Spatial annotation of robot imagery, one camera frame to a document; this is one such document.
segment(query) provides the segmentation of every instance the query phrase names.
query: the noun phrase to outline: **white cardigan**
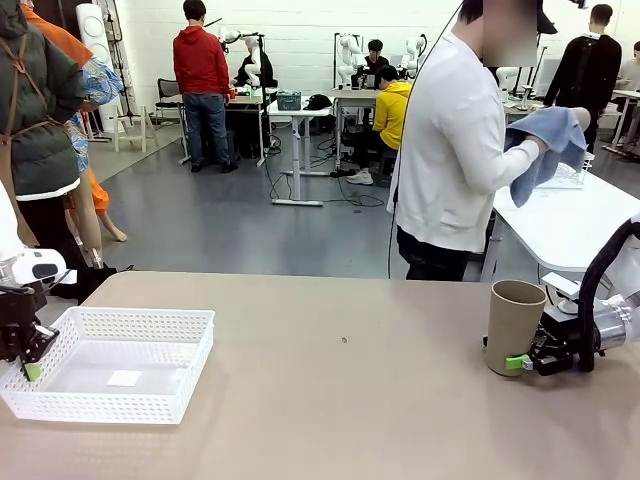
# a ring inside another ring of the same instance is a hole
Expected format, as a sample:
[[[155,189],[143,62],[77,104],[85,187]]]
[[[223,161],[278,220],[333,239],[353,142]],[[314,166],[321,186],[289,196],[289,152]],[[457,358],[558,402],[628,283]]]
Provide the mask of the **white cardigan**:
[[[503,153],[505,128],[491,73],[467,44],[443,36],[409,101],[387,206],[398,225],[423,243],[483,251],[495,192],[540,154],[530,140]]]

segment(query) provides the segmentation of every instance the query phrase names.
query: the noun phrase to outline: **brown cup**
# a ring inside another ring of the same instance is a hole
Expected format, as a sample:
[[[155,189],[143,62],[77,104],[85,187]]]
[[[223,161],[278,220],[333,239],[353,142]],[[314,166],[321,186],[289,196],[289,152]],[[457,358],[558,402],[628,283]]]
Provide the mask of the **brown cup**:
[[[529,353],[546,303],[547,294],[536,285],[516,280],[493,285],[484,357],[491,370],[506,377],[524,373],[507,370],[506,359]]]

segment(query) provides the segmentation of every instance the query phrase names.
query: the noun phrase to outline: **hand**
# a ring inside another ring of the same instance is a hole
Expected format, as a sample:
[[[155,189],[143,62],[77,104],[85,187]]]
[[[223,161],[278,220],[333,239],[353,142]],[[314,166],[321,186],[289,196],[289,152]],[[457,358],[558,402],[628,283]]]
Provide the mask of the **hand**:
[[[549,150],[549,146],[546,143],[544,143],[542,140],[540,140],[538,137],[535,137],[533,135],[527,135],[527,138],[525,138],[525,140],[531,140],[533,143],[538,145],[538,149],[540,150],[540,155],[542,155],[543,153],[547,153],[547,150]]]
[[[85,100],[84,102],[82,102],[82,105],[80,105],[80,111],[83,113],[95,112],[97,109],[98,105],[94,105],[89,100]]]

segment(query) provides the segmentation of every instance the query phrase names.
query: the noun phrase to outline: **black hair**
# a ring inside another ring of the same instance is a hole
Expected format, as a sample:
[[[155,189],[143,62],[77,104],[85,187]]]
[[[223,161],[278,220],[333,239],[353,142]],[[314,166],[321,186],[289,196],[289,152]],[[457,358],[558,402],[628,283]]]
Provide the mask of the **black hair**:
[[[380,40],[371,40],[368,48],[370,52],[381,52],[384,44]]]
[[[463,0],[458,18],[467,24],[475,22],[484,12],[484,0]]]
[[[376,87],[380,86],[380,80],[386,80],[391,82],[393,80],[399,80],[398,71],[391,65],[384,65],[376,72]]]
[[[601,3],[593,7],[591,10],[591,20],[598,25],[609,25],[609,21],[613,16],[613,8],[610,5]]]
[[[202,0],[186,0],[182,5],[182,9],[187,20],[200,20],[207,13],[207,7],[205,7]]]

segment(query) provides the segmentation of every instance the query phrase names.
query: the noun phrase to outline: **yellow jacket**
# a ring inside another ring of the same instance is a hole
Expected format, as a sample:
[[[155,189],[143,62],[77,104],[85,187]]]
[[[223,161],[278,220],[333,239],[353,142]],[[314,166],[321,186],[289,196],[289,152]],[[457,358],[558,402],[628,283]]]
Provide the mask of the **yellow jacket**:
[[[373,131],[380,132],[382,141],[394,150],[400,148],[402,141],[404,114],[407,110],[410,92],[410,83],[395,82],[380,92],[376,101]]]

